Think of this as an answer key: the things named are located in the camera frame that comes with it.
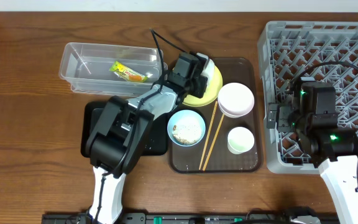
wood grain surface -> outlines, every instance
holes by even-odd
[[[247,58],[258,76],[257,40],[268,21],[279,20],[358,21],[358,14],[0,12],[0,223],[40,223],[46,212],[80,212],[92,203],[94,175],[80,154],[83,110],[107,97],[73,93],[59,79],[68,42],[154,47],[153,27],[185,50]],[[167,62],[177,58],[161,46]],[[296,205],[335,211],[318,175],[273,174],[265,163],[252,174],[181,175],[167,156],[140,159],[127,176],[123,204],[164,213]]]

transparent container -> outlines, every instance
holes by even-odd
[[[144,83],[118,77],[109,69],[115,61],[148,76]],[[150,90],[161,76],[157,49],[106,44],[68,43],[59,76],[71,84],[71,90],[101,95],[137,96]]]

green led indicator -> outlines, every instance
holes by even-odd
[[[329,137],[331,138],[331,140],[337,140],[337,139],[338,139],[338,137],[336,137],[336,136],[335,136],[335,135],[333,135],[333,134],[332,134],[332,135],[330,135]]]

metal dish rack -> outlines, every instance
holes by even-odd
[[[318,174],[310,156],[300,151],[295,134],[266,128],[269,103],[288,103],[288,82],[321,62],[343,61],[358,66],[358,22],[272,21],[258,41],[259,74],[264,85],[264,134],[267,167],[274,173]],[[327,65],[310,74],[336,89],[338,125],[358,135],[358,73],[340,65]]]

snack wrapper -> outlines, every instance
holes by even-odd
[[[147,76],[142,75],[139,72],[133,71],[132,69],[119,62],[115,62],[109,70],[111,72],[114,72],[119,77],[130,82],[145,82],[147,79]]]

